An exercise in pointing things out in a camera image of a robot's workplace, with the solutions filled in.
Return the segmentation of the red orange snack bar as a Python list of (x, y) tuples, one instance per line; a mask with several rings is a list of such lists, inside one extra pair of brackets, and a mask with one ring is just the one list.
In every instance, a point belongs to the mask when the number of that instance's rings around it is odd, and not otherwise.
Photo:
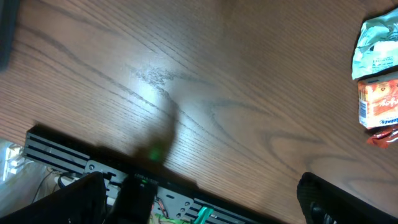
[(397, 125), (383, 127), (366, 141), (367, 144), (386, 149), (390, 144), (397, 142)]

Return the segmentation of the teal wet wipes pack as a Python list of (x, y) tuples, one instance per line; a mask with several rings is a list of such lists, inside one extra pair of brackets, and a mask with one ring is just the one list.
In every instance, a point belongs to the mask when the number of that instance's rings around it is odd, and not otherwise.
[(352, 60), (353, 80), (397, 65), (397, 9), (362, 24)]

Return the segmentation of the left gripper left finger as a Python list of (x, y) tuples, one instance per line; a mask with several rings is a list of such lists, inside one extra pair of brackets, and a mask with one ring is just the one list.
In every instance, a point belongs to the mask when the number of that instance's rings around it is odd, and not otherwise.
[(90, 173), (68, 186), (1, 218), (11, 223), (102, 223), (106, 190), (103, 174)]

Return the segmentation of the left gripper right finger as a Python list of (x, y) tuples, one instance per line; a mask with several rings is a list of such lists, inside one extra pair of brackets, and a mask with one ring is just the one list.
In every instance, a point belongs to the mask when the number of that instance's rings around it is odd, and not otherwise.
[(397, 223), (396, 217), (311, 172), (299, 180), (297, 198), (307, 223)]

